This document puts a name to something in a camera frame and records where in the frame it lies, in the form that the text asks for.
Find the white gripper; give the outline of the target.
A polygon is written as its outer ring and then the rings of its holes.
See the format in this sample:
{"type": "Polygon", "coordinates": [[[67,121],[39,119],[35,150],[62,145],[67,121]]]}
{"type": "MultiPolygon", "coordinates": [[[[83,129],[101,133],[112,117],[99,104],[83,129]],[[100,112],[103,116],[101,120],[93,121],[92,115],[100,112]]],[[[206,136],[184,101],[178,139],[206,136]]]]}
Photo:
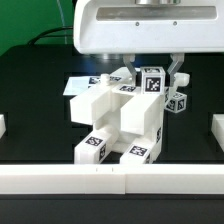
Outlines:
{"type": "Polygon", "coordinates": [[[78,0],[73,38],[82,54],[124,54],[133,86],[134,54],[173,53],[172,97],[183,53],[224,52],[224,0],[78,0]]]}

